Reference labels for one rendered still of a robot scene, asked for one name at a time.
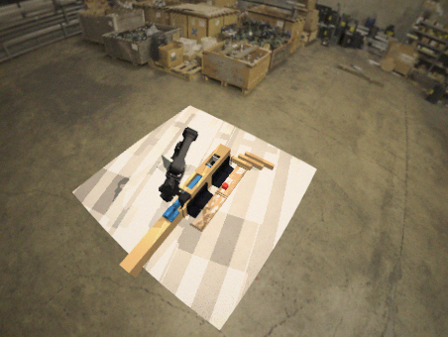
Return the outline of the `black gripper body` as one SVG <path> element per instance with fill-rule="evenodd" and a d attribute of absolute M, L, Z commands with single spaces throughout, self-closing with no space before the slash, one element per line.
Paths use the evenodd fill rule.
<path fill-rule="evenodd" d="M 181 193 L 181 188 L 179 188 L 180 182 L 178 184 L 175 185 L 174 191 L 176 195 L 178 195 L 178 200 L 182 203 L 186 203 L 188 200 L 190 200 L 190 194 L 188 194 L 187 192 L 185 193 Z M 159 186 L 159 191 L 162 192 L 162 187 L 164 185 L 160 185 Z"/>

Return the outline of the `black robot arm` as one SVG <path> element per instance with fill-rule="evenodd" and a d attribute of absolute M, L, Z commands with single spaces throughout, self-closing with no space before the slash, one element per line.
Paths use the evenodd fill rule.
<path fill-rule="evenodd" d="M 162 193 L 160 194 L 160 197 L 165 202 L 172 201 L 173 197 L 175 197 L 175 192 L 173 192 L 175 185 L 183 178 L 184 174 L 184 158 L 191 142 L 196 140 L 198 133 L 187 127 L 184 129 L 182 136 L 184 139 L 176 144 L 174 153 L 172 157 L 170 157 L 173 161 L 170 162 L 165 174 L 166 179 L 164 186 L 162 187 Z M 180 177 L 177 175 L 180 175 Z"/>

